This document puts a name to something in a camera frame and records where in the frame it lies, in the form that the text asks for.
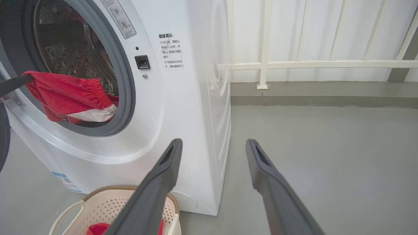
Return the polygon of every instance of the floor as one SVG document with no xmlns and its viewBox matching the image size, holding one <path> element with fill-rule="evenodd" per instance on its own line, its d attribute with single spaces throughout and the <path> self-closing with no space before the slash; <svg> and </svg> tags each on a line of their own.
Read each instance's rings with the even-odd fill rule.
<svg viewBox="0 0 418 235">
<path fill-rule="evenodd" d="M 184 235 L 270 234 L 251 185 L 248 138 L 326 234 L 417 233 L 418 110 L 234 106 L 219 215 L 181 212 Z M 8 235 L 47 234 L 57 214 L 83 197 L 67 191 L 16 134 L 0 187 L 0 227 Z"/>
</svg>

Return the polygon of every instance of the laundry basket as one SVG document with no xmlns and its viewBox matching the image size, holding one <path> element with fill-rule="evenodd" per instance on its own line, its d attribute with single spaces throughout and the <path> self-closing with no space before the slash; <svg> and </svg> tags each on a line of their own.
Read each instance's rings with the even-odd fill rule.
<svg viewBox="0 0 418 235">
<path fill-rule="evenodd" d="M 49 235 L 55 234 L 63 218 L 77 206 L 81 206 L 81 210 L 65 229 L 63 235 L 85 235 L 91 225 L 98 223 L 112 224 L 136 188 L 136 186 L 118 185 L 106 186 L 93 191 L 83 200 L 65 209 L 55 220 Z M 181 235 L 179 213 L 177 200 L 173 195 L 167 194 L 161 215 L 163 235 Z"/>
</svg>

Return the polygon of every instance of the white metal railing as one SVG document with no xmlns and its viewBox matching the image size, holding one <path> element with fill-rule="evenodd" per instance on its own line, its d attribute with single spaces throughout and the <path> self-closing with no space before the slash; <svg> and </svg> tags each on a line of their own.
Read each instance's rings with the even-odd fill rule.
<svg viewBox="0 0 418 235">
<path fill-rule="evenodd" d="M 231 0 L 230 13 L 233 14 L 233 4 L 234 0 Z M 263 26 L 263 39 L 262 39 L 262 51 L 261 51 L 261 62 L 258 63 L 232 63 L 230 64 L 230 70 L 250 70 L 250 69 L 259 69 L 260 70 L 260 82 L 257 85 L 257 89 L 267 89 L 266 77 L 268 69 L 298 69 L 298 68 L 418 68 L 417 60 L 403 60 L 403 57 L 406 53 L 406 50 L 411 43 L 411 39 L 418 26 L 418 16 L 415 15 L 414 19 L 409 27 L 409 30 L 405 36 L 405 39 L 402 43 L 402 46 L 399 50 L 398 56 L 395 60 L 368 60 L 368 55 L 370 51 L 370 45 L 375 39 L 376 29 L 380 24 L 380 18 L 382 12 L 385 9 L 387 0 L 382 0 L 380 8 L 375 20 L 375 23 L 368 40 L 363 59 L 362 60 L 335 60 L 334 53 L 335 48 L 339 42 L 339 32 L 340 25 L 345 20 L 346 13 L 346 0 L 343 0 L 337 27 L 335 30 L 334 40 L 331 46 L 331 53 L 328 60 L 316 60 L 316 61 L 301 61 L 301 52 L 304 46 L 305 40 L 305 30 L 306 30 L 306 21 L 308 17 L 308 11 L 310 7 L 311 0 L 305 0 L 305 8 L 303 13 L 303 21 L 301 28 L 301 35 L 299 38 L 299 45 L 296 54 L 295 61 L 268 61 L 269 50 L 270 50 L 270 33 L 271 33 L 271 21 L 272 21 L 272 8 L 273 0 L 265 0 L 264 8 L 264 26 Z M 231 29 L 233 31 L 233 16 L 231 17 Z"/>
</svg>

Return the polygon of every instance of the instruction label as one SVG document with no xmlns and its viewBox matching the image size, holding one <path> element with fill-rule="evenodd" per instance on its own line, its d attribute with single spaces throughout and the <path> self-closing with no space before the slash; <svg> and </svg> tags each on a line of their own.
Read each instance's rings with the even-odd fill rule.
<svg viewBox="0 0 418 235">
<path fill-rule="evenodd" d="M 181 41 L 174 33 L 158 34 L 160 39 L 160 54 L 164 62 L 165 69 L 184 68 L 183 47 Z"/>
<path fill-rule="evenodd" d="M 124 38 L 129 38 L 136 34 L 135 29 L 118 0 L 101 1 L 117 24 Z"/>
<path fill-rule="evenodd" d="M 79 192 L 81 191 L 70 181 L 68 177 L 66 177 L 64 174 L 52 172 L 60 181 L 61 183 L 68 188 L 68 190 L 73 192 Z"/>
</svg>

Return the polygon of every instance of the washing machine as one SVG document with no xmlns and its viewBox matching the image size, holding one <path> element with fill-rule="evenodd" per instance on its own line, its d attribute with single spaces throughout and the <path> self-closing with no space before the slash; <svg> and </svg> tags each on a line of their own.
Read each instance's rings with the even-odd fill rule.
<svg viewBox="0 0 418 235">
<path fill-rule="evenodd" d="M 84 194 L 138 185 L 181 138 L 171 193 L 183 211 L 217 215 L 231 137 L 227 13 L 225 0 L 0 0 L 2 79 L 100 78 L 119 97 L 108 122 L 54 123 L 21 87 L 3 97 L 10 126 Z"/>
</svg>

